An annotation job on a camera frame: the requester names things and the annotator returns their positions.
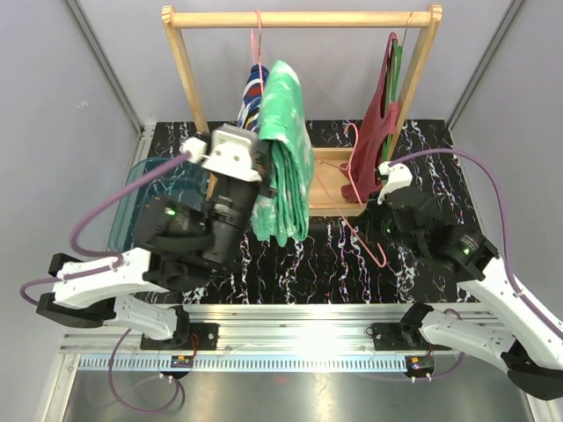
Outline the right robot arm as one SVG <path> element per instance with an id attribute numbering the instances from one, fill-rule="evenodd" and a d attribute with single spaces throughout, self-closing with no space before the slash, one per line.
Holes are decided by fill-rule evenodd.
<path id="1" fill-rule="evenodd" d="M 421 302 L 396 323 L 366 330 L 380 350 L 447 347 L 497 367 L 516 387 L 541 400 L 562 396 L 562 323 L 509 275 L 498 249 L 474 224 L 442 215 L 416 186 L 383 189 L 376 227 L 424 266 L 447 273 L 501 321 L 503 330 L 466 322 Z"/>

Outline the green tie-dye trousers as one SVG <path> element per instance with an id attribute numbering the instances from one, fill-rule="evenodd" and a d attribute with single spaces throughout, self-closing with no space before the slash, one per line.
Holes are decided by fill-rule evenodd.
<path id="1" fill-rule="evenodd" d="M 302 242 L 309 231 L 309 194 L 315 157 L 305 124 L 303 92 L 297 73 L 284 61 L 271 68 L 261 101 L 259 139 L 271 145 L 273 198 L 259 195 L 252 230 L 260 241 L 280 246 Z"/>

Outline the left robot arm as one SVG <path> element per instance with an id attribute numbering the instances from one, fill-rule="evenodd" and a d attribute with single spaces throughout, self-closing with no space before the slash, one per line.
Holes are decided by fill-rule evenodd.
<path id="1" fill-rule="evenodd" d="M 155 197 L 140 216 L 129 251 L 90 262 L 55 254 L 49 267 L 55 285 L 40 296 L 37 314 L 70 328 L 113 325 L 139 331 L 159 349 L 196 344 L 182 306 L 162 308 L 135 294 L 184 292 L 235 270 L 256 199 L 273 191 L 272 144 L 193 137 L 187 152 L 163 169 L 185 160 L 201 163 L 216 176 L 211 198 L 195 209 L 170 197 Z"/>

